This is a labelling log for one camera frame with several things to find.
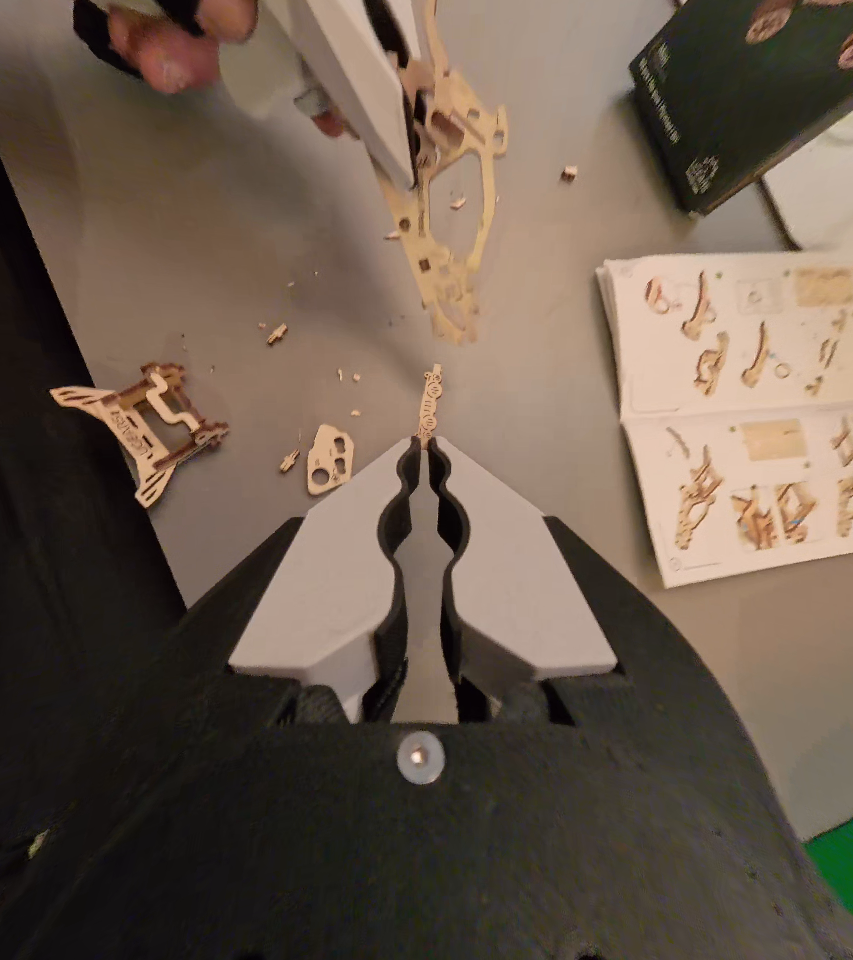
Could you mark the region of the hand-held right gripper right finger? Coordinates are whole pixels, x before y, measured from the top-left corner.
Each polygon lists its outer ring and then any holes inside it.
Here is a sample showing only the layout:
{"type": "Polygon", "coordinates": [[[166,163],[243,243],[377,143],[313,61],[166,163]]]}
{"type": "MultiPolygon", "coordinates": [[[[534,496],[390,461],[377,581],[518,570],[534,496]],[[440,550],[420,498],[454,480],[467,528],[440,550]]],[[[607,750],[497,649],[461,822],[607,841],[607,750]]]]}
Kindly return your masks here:
{"type": "Polygon", "coordinates": [[[428,444],[444,570],[441,641],[460,714],[511,690],[608,674],[617,656],[550,518],[445,438],[428,444]]]}

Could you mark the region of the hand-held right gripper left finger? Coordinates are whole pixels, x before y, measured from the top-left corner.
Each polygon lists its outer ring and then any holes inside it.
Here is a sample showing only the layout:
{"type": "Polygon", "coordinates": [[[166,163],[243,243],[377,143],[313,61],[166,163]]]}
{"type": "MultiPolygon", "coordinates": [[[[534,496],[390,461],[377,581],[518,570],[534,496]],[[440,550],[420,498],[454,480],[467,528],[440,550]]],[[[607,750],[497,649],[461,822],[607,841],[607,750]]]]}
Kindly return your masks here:
{"type": "Polygon", "coordinates": [[[329,688],[352,723],[390,722],[409,671],[396,553],[419,481],[420,440],[405,439],[312,508],[228,666],[329,688]]]}

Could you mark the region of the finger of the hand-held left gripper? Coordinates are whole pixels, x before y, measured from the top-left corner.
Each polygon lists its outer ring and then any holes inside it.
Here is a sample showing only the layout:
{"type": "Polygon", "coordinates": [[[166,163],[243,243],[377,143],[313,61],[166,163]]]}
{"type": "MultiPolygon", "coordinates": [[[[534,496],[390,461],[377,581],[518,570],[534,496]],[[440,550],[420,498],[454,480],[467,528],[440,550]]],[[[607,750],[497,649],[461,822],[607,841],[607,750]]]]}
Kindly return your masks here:
{"type": "Polygon", "coordinates": [[[383,48],[396,70],[413,63],[435,66],[424,7],[422,1],[383,2],[383,48]]]}
{"type": "Polygon", "coordinates": [[[313,76],[393,186],[413,188],[413,106],[384,26],[384,2],[295,3],[295,46],[313,76]]]}

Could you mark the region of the emptied wooden sheet frame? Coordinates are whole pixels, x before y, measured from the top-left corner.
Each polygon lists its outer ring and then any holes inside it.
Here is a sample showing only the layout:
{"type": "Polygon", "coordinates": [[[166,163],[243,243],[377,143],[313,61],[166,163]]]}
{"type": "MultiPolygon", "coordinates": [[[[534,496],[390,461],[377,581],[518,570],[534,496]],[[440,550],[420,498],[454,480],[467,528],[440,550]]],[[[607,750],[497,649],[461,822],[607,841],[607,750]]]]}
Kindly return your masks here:
{"type": "Polygon", "coordinates": [[[395,186],[377,172],[395,230],[389,240],[400,243],[429,314],[435,335],[456,345],[477,340],[480,307],[474,277],[496,215],[498,194],[495,162],[508,148],[507,111],[490,111],[468,80],[450,62],[437,22],[437,2],[423,4],[423,26],[430,61],[410,57],[397,73],[410,109],[413,133],[413,172],[410,191],[395,186]],[[457,256],[433,235],[433,181],[468,156],[477,158],[482,185],[482,209],[472,249],[457,256]]]}

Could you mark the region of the long wooden strip part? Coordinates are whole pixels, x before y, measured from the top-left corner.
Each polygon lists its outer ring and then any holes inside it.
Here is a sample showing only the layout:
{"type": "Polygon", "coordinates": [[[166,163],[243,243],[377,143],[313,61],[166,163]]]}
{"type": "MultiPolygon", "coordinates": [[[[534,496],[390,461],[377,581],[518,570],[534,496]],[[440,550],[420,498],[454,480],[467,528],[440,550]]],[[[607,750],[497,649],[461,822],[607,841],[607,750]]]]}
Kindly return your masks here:
{"type": "Polygon", "coordinates": [[[438,428],[438,408],[444,393],[444,367],[435,363],[424,375],[416,438],[420,450],[429,447],[438,428]]]}

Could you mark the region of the wooden model spoiler frame assembly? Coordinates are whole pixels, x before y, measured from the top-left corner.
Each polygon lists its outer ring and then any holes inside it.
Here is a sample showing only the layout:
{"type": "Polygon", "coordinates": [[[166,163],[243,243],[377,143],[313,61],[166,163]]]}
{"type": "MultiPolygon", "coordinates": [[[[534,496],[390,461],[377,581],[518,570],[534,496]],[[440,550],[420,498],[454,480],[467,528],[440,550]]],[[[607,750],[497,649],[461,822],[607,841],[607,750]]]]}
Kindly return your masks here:
{"type": "Polygon", "coordinates": [[[179,364],[152,362],[122,390],[65,386],[49,391],[61,408],[80,410],[108,427],[135,466],[135,499],[146,510],[161,499],[181,464],[219,448],[230,433],[228,423],[200,414],[185,389],[187,373],[179,364]],[[167,446],[147,413],[165,426],[183,429],[185,442],[167,446]]]}

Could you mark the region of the dark model kit box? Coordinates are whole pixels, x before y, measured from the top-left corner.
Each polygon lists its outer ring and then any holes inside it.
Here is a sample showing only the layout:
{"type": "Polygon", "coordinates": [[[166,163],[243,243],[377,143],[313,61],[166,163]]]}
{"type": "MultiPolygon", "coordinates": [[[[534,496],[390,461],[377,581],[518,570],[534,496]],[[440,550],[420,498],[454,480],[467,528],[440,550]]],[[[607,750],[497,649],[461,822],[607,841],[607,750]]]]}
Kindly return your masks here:
{"type": "Polygon", "coordinates": [[[685,2],[629,66],[678,207],[706,216],[853,111],[853,1],[685,2]]]}

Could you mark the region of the person's left hand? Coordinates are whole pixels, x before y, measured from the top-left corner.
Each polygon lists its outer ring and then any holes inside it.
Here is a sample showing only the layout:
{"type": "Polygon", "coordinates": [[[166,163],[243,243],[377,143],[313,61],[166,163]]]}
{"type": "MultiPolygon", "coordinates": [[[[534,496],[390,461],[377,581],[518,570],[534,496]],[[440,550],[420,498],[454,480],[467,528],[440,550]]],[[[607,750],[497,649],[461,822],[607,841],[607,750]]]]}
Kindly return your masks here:
{"type": "Polygon", "coordinates": [[[174,95],[219,83],[220,49],[256,30],[256,1],[158,2],[161,15],[108,9],[110,48],[152,90],[174,95]]]}

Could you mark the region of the wooden plate part with holes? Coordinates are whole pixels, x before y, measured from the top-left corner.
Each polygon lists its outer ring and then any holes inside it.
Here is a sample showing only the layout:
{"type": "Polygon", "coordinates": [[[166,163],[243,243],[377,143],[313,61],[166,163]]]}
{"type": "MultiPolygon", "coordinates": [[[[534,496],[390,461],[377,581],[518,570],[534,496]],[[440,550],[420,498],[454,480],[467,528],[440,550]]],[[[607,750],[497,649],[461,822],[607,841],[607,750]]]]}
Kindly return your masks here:
{"type": "Polygon", "coordinates": [[[355,444],[345,431],[322,424],[305,461],[308,494],[320,497],[350,482],[355,454],[355,444]]]}

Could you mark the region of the open instruction booklet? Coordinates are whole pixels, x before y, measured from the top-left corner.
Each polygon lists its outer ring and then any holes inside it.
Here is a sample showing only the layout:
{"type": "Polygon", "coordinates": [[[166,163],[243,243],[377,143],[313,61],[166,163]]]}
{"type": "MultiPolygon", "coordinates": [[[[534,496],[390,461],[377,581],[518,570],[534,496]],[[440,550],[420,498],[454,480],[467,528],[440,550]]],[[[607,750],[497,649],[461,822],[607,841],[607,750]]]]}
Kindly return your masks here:
{"type": "Polygon", "coordinates": [[[676,589],[853,554],[853,252],[606,261],[620,422],[676,589]]]}

